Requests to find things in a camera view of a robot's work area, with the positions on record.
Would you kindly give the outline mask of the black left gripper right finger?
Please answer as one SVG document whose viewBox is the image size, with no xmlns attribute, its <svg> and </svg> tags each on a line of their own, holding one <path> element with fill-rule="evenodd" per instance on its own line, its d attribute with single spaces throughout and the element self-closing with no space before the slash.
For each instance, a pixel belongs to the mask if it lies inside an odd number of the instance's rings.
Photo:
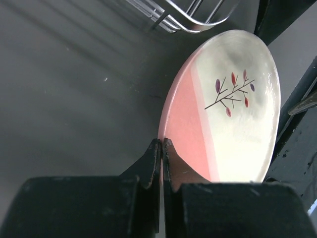
<svg viewBox="0 0 317 238">
<path fill-rule="evenodd" d="M 162 145 L 165 235 L 168 238 L 314 238 L 316 230 L 289 186 L 211 183 Z"/>
</svg>

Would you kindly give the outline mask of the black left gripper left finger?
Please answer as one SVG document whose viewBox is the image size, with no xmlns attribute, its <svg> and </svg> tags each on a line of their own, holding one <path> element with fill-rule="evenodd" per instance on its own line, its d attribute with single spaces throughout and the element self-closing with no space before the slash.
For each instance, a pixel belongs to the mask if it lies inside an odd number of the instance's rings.
<svg viewBox="0 0 317 238">
<path fill-rule="evenodd" d="M 153 238 L 159 232 L 161 142 L 118 176 L 37 177 L 14 197 L 3 238 Z"/>
</svg>

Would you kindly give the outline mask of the pink cream plate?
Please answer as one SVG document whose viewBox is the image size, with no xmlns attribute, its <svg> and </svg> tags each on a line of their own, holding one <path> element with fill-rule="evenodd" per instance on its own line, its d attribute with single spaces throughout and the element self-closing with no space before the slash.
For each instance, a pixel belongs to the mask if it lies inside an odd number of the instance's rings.
<svg viewBox="0 0 317 238">
<path fill-rule="evenodd" d="M 208 39 L 186 59 L 166 97 L 159 139 L 211 182 L 262 182 L 271 163 L 280 83 L 266 44 L 244 30 Z"/>
</svg>

